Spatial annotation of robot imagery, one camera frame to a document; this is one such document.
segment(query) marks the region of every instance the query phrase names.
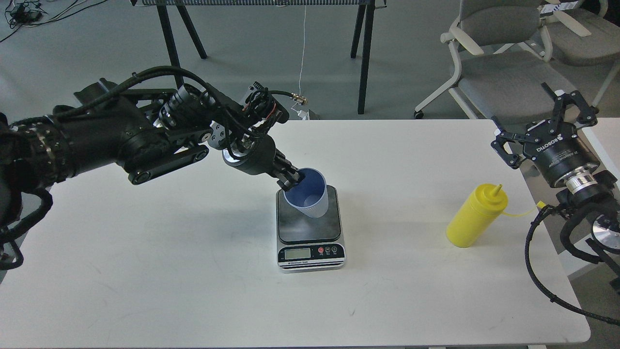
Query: plastic cup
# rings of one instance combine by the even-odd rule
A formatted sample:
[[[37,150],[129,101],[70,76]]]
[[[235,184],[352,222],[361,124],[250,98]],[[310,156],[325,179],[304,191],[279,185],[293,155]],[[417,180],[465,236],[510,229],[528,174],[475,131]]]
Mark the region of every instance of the plastic cup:
[[[293,189],[285,191],[284,198],[289,205],[308,217],[323,216],[329,208],[325,177],[314,168],[300,168],[299,172],[306,177]]]

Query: digital scale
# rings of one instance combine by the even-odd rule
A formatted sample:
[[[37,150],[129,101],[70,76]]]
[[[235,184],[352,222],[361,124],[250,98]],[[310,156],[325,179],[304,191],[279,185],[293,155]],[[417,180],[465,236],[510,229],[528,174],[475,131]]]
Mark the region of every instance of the digital scale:
[[[290,206],[284,192],[276,195],[277,261],[286,273],[339,269],[344,265],[345,242],[340,226],[336,189],[327,186],[329,208],[311,218]]]

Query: office chair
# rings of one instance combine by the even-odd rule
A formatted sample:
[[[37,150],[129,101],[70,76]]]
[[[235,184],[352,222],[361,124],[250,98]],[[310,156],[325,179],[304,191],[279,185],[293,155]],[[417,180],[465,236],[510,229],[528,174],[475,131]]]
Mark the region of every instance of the office chair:
[[[563,13],[556,11],[553,12],[553,16],[544,17],[554,46],[552,54],[554,59],[572,66],[593,66],[614,62],[592,101],[596,112],[609,84],[620,71],[620,27],[603,19],[607,12],[607,0],[599,2],[601,11],[598,15],[575,8],[562,11]]]
[[[478,119],[480,113],[486,118],[497,116],[503,125],[525,125],[551,117],[554,103],[541,84],[567,92],[575,88],[551,68],[550,55],[540,57],[532,50],[485,55],[481,49],[522,43],[538,30],[545,50],[551,53],[539,5],[540,0],[461,0],[459,17],[441,35],[452,55],[453,75],[415,107],[414,117],[421,119],[422,109],[445,91],[470,119]],[[472,57],[461,59],[461,47]]]

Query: robotiq logo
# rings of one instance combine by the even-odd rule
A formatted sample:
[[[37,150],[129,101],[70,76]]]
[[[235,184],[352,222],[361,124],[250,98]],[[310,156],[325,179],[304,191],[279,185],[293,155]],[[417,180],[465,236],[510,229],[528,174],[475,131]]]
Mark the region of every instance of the robotiq logo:
[[[540,153],[541,151],[549,148],[549,146],[551,146],[551,145],[553,145],[553,144],[555,144],[557,142],[560,142],[563,139],[564,139],[564,137],[562,137],[562,134],[559,134],[559,135],[557,135],[556,138],[554,138],[554,139],[550,140],[549,142],[545,143],[542,147],[536,148],[536,151]]]

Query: white table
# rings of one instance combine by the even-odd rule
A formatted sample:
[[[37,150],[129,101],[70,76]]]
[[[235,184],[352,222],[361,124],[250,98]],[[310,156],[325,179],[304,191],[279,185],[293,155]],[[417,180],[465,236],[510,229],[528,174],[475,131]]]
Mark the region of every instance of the white table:
[[[275,180],[206,160],[142,186],[117,166],[53,187],[55,205],[0,285],[0,347],[381,347],[583,342],[584,317],[525,269],[534,213],[471,248],[445,227],[478,184],[534,202],[489,143],[489,120],[277,125],[278,148],[339,192],[347,263],[283,274]],[[544,227],[533,266],[577,300]]]

